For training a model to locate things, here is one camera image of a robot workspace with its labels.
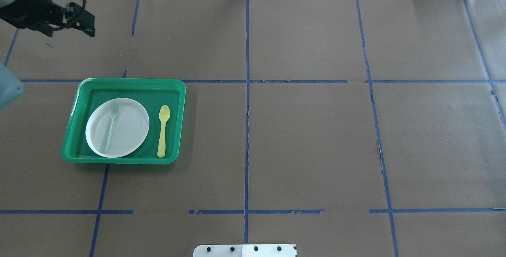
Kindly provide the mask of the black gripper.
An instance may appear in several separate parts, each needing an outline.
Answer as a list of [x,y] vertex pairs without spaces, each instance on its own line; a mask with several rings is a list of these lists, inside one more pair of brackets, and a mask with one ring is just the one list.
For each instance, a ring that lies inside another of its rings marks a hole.
[[[66,28],[62,7],[52,0],[0,0],[0,17],[19,29],[30,29],[52,36],[54,31]],[[74,22],[71,28],[95,37],[95,16],[78,3],[66,7],[66,20]]]

